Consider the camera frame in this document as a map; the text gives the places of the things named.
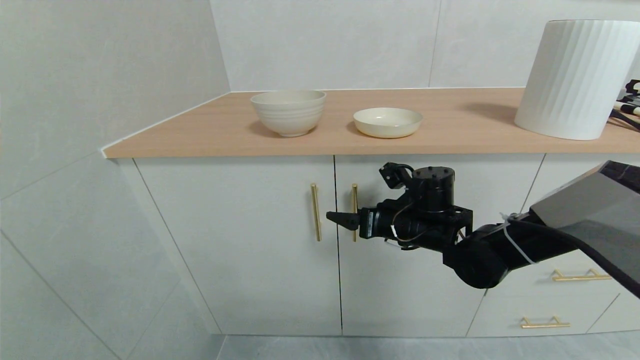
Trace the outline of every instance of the white bowl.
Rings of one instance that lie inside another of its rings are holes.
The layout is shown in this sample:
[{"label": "white bowl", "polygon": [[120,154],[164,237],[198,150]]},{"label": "white bowl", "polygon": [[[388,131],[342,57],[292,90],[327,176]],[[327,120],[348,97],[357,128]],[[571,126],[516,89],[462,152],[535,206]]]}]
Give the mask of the white bowl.
[{"label": "white bowl", "polygon": [[316,90],[265,92],[251,98],[260,121],[281,136],[300,136],[313,129],[324,109],[326,94]]},{"label": "white bowl", "polygon": [[371,108],[356,112],[353,120],[361,133],[390,139],[416,132],[422,123],[422,115],[407,109]]}]

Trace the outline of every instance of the cabinet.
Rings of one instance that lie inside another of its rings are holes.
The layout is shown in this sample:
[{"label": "cabinet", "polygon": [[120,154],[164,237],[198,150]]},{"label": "cabinet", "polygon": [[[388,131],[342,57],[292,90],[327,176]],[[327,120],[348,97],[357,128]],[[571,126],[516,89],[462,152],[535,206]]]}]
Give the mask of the cabinet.
[{"label": "cabinet", "polygon": [[[388,189],[378,172],[393,161],[453,168],[455,203],[474,211],[477,228],[502,222],[500,212],[528,209],[609,158],[640,164],[637,154],[142,158],[136,163],[225,334],[456,337],[586,332],[614,299],[590,331],[640,329],[640,300],[616,298],[626,290],[614,280],[553,281],[556,269],[563,275],[586,275],[591,268],[604,274],[578,251],[518,269],[488,291],[474,289],[443,266],[441,254],[354,238],[324,214],[352,211],[354,184],[360,207],[400,196],[402,190]],[[523,329],[525,316],[532,323],[558,316],[571,326]]]},{"label": "cabinet", "polygon": [[[474,227],[501,222],[500,212],[518,211],[542,154],[336,156],[339,211],[352,211],[353,184],[359,206],[375,206],[402,190],[390,190],[378,169],[388,161],[414,168],[446,166],[456,171],[455,203],[474,210]],[[339,228],[344,335],[464,336],[483,297],[427,250],[401,251],[381,239],[356,239]]]},{"label": "cabinet", "polygon": [[484,298],[468,336],[584,334],[615,298],[613,294]]},{"label": "cabinet", "polygon": [[640,330],[640,299],[626,289],[593,324],[589,332]]},{"label": "cabinet", "polygon": [[332,156],[136,162],[225,334],[341,334]]},{"label": "cabinet", "polygon": [[[559,186],[607,160],[640,165],[638,154],[547,154],[523,206],[523,211],[528,211],[529,206]],[[487,296],[563,296],[620,292],[619,284],[613,279],[571,282],[558,282],[552,279],[553,276],[557,276],[554,270],[571,276],[589,275],[590,269],[595,269],[599,274],[605,274],[587,255],[576,250],[511,272],[498,286],[489,289]]]}]

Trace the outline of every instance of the drawer handle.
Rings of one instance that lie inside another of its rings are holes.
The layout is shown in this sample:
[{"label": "drawer handle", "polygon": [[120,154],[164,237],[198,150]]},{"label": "drawer handle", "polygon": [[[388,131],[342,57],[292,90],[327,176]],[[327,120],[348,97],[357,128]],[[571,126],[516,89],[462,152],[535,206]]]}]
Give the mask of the drawer handle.
[{"label": "drawer handle", "polygon": [[589,281],[589,280],[611,280],[611,276],[607,274],[600,274],[596,271],[596,269],[589,269],[589,272],[593,275],[582,275],[582,276],[564,276],[560,270],[555,269],[554,274],[551,279],[553,281]]},{"label": "drawer handle", "polygon": [[316,239],[322,240],[322,232],[320,231],[320,209],[318,208],[318,187],[315,183],[311,184],[311,199],[314,203],[314,218],[316,221]]},{"label": "drawer handle", "polygon": [[[351,205],[353,207],[353,213],[358,213],[358,184],[351,185]],[[353,231],[353,242],[358,239],[358,231]]]},{"label": "drawer handle", "polygon": [[524,323],[520,324],[520,327],[523,329],[541,329],[544,327],[569,327],[571,326],[571,323],[568,322],[560,322],[560,319],[558,319],[558,317],[556,315],[554,315],[554,320],[555,322],[548,322],[548,323],[531,323],[528,319],[528,317],[523,317],[521,321],[524,321]]}]

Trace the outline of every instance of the wooden countertop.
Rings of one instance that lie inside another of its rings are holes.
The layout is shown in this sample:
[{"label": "wooden countertop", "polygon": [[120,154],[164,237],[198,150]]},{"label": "wooden countertop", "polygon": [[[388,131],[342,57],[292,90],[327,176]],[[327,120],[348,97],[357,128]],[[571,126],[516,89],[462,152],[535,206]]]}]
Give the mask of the wooden countertop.
[{"label": "wooden countertop", "polygon": [[[473,154],[505,152],[635,152],[640,133],[608,124],[592,141],[563,140],[515,126],[523,88],[447,88],[327,91],[318,126],[282,138],[258,120],[249,98],[231,93],[104,149],[107,158],[340,154]],[[359,133],[354,112],[398,107],[424,116],[420,129],[400,139]]]}]

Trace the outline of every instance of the floor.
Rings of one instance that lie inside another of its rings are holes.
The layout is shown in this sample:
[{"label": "floor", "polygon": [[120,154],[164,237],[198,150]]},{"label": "floor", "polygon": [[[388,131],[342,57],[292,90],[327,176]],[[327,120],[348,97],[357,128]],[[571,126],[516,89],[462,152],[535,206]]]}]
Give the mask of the floor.
[{"label": "floor", "polygon": [[295,338],[227,336],[217,360],[631,360],[640,331],[528,338]]}]

